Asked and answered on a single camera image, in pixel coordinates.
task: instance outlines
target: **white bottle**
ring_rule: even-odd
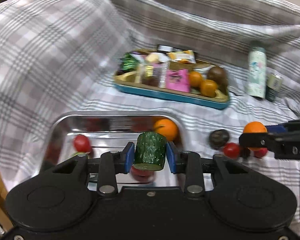
[[[251,44],[248,56],[249,73],[247,80],[247,94],[265,98],[266,95],[266,50],[258,42]]]

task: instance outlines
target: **blue object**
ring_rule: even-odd
[[[266,126],[267,131],[271,133],[283,133],[287,130],[282,125],[268,125]]]
[[[176,173],[176,163],[174,160],[173,150],[169,143],[167,143],[166,156],[167,156],[168,164],[170,167],[170,171],[171,171],[171,173],[175,174]]]
[[[133,162],[134,162],[134,143],[132,143],[132,145],[130,146],[130,148],[127,152],[126,161],[124,163],[125,171],[127,173],[130,172]]]
[[[192,97],[187,97],[187,96],[182,96],[182,95],[177,95],[177,94],[172,94],[172,93],[167,93],[167,92],[161,92],[161,91],[154,91],[150,89],[144,89],[144,88],[136,88],[136,87],[130,87],[126,85],[119,85],[119,84],[114,84],[114,87],[124,93],[128,94],[134,94],[134,95],[139,95],[139,96],[144,96],[144,97],[151,97],[151,98],[159,98],[159,99],[165,99],[165,100],[172,100],[172,101],[178,101],[178,102],[183,102],[183,103],[190,103],[190,104],[195,104],[199,106],[207,106],[207,107],[212,107],[216,109],[224,109],[230,104],[230,96],[229,100],[225,103],[219,103],[219,102],[213,102],[210,100],[205,100],[205,99],[199,99],[199,98],[192,98]]]

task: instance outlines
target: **snack basket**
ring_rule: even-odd
[[[139,50],[143,52],[154,52],[153,50]],[[186,68],[189,71],[195,69],[209,68],[211,66],[215,66],[207,61],[197,60],[196,64],[183,64],[186,65]],[[167,68],[174,69],[178,68],[178,63],[170,62],[167,63]],[[192,94],[177,90],[171,90],[163,87],[155,87],[150,85],[145,85],[141,83],[135,83],[136,73],[128,72],[122,75],[114,74],[114,86],[121,92],[134,94],[139,96],[151,97],[151,98],[159,98],[164,100],[172,100],[184,103],[191,103],[200,106],[207,106],[216,109],[224,109],[230,103],[230,95],[228,93],[227,88],[224,88],[224,93],[222,93],[219,89],[216,90],[216,97],[209,98],[198,94]]]

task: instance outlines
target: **blue gripper pad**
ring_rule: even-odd
[[[133,162],[134,162],[134,143],[132,143],[130,148],[128,149],[126,161],[124,163],[124,168],[127,173],[130,172]]]
[[[266,126],[267,131],[271,133],[283,133],[287,130],[282,125],[268,125]]]
[[[170,146],[170,143],[167,143],[166,156],[167,156],[167,160],[168,160],[168,164],[169,164],[171,173],[176,174],[176,163],[174,160],[174,153]]]

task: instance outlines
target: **green shiny wrapper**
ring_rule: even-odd
[[[120,70],[123,72],[130,72],[137,69],[139,61],[136,60],[131,54],[125,53],[123,58],[120,59],[122,62],[120,65]]]

